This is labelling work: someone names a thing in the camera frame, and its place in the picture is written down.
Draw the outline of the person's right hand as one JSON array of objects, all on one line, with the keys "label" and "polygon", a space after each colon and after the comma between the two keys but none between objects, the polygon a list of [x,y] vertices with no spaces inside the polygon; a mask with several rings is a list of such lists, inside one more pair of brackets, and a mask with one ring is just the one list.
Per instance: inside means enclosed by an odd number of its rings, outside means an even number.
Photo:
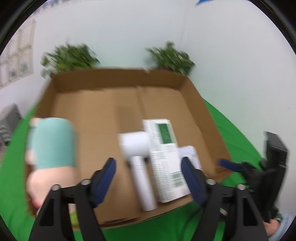
[{"label": "person's right hand", "polygon": [[270,237],[277,232],[280,226],[280,222],[275,218],[275,219],[271,219],[270,222],[263,222],[263,225],[265,227],[267,236]]}]

